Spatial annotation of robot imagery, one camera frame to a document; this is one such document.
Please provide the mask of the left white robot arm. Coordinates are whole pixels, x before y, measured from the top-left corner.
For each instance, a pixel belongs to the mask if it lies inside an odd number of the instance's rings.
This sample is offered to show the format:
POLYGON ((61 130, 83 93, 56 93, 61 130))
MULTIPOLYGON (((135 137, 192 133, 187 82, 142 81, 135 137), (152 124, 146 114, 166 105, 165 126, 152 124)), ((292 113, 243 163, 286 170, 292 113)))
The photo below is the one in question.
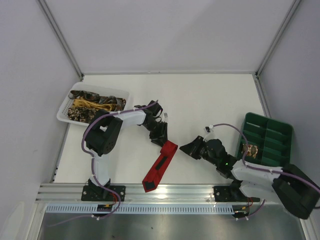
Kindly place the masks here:
POLYGON ((122 128, 133 125, 143 126, 149 131, 150 141, 163 147, 168 140, 168 124, 162 121, 163 108, 158 101, 148 105, 136 105, 133 109, 110 113, 99 110, 85 130, 82 150, 93 158, 93 174, 88 186, 100 198, 105 200, 112 193, 106 189, 111 186, 107 170, 107 154, 115 147, 122 128))

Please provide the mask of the red necktie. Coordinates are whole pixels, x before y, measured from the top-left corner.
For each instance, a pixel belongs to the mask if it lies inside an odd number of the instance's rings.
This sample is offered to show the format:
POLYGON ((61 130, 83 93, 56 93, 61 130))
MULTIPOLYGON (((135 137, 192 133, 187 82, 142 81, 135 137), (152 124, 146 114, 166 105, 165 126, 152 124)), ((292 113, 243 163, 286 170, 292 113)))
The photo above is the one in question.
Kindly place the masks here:
POLYGON ((160 150, 160 155, 154 162, 142 181, 143 189, 146 193, 155 190, 163 178, 168 166, 170 165, 178 145, 167 140, 160 150))

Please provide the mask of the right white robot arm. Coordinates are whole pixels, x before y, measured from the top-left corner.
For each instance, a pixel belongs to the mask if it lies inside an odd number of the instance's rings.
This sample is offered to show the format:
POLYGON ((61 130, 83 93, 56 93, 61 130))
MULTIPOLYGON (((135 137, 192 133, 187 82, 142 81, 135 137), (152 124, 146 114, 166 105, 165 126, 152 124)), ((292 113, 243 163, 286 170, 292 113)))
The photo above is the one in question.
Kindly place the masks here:
POLYGON ((272 167, 250 163, 228 154, 219 139, 205 141, 201 136, 179 149, 214 165, 245 197, 282 204, 299 219, 308 219, 320 199, 319 186, 294 164, 272 167))

